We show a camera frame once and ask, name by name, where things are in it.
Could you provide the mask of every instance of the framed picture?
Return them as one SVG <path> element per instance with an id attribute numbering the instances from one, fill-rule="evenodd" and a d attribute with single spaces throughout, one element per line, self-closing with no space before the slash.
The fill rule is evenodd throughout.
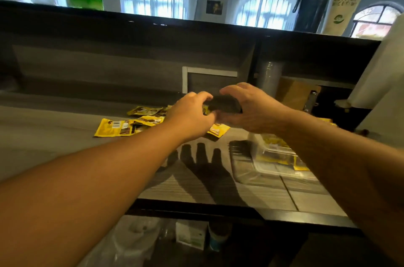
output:
<path id="1" fill-rule="evenodd" d="M 208 0 L 206 2 L 206 14 L 222 15 L 223 2 Z"/>

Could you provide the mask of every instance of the clear plastic box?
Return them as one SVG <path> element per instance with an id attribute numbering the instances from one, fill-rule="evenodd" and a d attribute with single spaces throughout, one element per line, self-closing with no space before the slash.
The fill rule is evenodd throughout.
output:
<path id="1" fill-rule="evenodd" d="M 251 156 L 256 172 L 318 181 L 296 153 L 275 135 L 250 133 L 249 140 L 251 141 Z"/>

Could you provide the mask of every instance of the barcode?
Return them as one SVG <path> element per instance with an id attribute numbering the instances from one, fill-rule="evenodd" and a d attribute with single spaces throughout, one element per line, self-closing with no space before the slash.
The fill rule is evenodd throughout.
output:
<path id="1" fill-rule="evenodd" d="M 121 122 L 120 121 L 113 121 L 112 122 L 112 128 L 113 129 L 116 129 L 116 128 L 119 128 L 119 127 L 121 127 Z"/>

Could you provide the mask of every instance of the beige paper cup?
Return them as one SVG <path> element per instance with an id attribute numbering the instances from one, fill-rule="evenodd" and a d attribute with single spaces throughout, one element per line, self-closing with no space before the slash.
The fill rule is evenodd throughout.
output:
<path id="1" fill-rule="evenodd" d="M 330 0 L 321 34 L 341 36 L 361 0 Z"/>

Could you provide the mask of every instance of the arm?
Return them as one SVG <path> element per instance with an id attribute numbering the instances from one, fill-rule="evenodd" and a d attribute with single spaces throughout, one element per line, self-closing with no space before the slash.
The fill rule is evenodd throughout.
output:
<path id="1" fill-rule="evenodd" d="M 333 198 L 397 262 L 404 264 L 404 155 L 301 111 L 247 83 L 221 90 L 242 114 L 219 119 L 254 133 L 274 133 L 300 156 Z"/>
<path id="2" fill-rule="evenodd" d="M 75 266 L 116 224 L 167 156 L 204 135 L 212 96 L 189 93 L 164 123 L 32 168 L 0 184 L 4 266 Z"/>

